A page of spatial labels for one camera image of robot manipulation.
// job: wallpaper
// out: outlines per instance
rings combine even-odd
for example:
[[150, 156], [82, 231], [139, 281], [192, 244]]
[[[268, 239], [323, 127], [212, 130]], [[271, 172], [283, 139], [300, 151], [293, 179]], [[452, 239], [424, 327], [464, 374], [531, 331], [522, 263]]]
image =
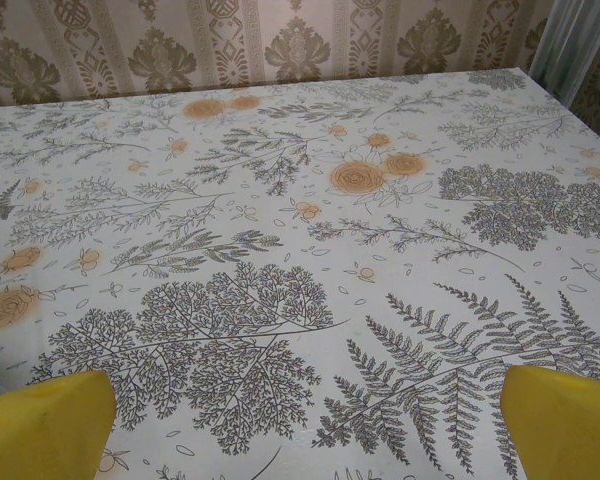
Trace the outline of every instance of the wallpaper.
[[0, 105], [519, 66], [553, 0], [0, 0]]
[[600, 138], [519, 69], [0, 108], [0, 385], [105, 371], [98, 480], [522, 480], [520, 364], [600, 379]]

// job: wall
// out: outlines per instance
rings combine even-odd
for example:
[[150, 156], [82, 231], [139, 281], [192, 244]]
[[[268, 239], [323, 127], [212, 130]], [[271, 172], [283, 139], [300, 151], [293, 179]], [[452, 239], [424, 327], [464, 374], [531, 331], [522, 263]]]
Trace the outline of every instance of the wall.
[[553, 0], [0, 0], [0, 105], [520, 66]]

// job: yellow object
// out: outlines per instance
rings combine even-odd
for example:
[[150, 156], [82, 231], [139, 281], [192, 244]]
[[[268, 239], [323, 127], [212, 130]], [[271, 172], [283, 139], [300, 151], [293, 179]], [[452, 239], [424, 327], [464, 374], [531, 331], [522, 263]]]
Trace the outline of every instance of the yellow object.
[[529, 480], [600, 480], [599, 380], [511, 367], [500, 406]]
[[115, 414], [104, 372], [0, 395], [0, 480], [93, 480]]

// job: tablecloth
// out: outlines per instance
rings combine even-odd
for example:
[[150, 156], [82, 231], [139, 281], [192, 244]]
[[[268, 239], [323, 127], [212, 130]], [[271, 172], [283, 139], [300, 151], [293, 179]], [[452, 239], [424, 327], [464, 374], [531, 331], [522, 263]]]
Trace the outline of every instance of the tablecloth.
[[522, 479], [514, 364], [600, 379], [600, 138], [520, 70], [0, 108], [0, 390], [107, 372], [98, 479]]

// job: petal print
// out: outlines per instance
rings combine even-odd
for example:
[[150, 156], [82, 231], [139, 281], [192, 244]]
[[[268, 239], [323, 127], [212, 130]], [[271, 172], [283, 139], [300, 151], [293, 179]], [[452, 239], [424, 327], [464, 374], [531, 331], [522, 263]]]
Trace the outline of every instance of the petal print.
[[184, 107], [184, 116], [189, 118], [215, 117], [222, 112], [224, 112], [224, 103], [211, 98], [196, 100]]
[[2, 262], [4, 272], [15, 272], [33, 265], [40, 258], [40, 249], [38, 247], [29, 247], [18, 252], [13, 252], [8, 259]]
[[252, 108], [256, 108], [258, 105], [260, 105], [260, 99], [253, 95], [234, 98], [231, 100], [231, 102], [229, 102], [229, 106], [231, 108], [235, 108], [236, 110], [251, 110]]
[[374, 165], [352, 162], [337, 167], [331, 173], [331, 183], [346, 193], [362, 194], [375, 192], [384, 180]]
[[31, 310], [35, 297], [24, 290], [7, 290], [0, 293], [0, 328], [23, 318]]
[[424, 168], [425, 163], [418, 155], [398, 153], [387, 159], [386, 166], [393, 175], [415, 175]]

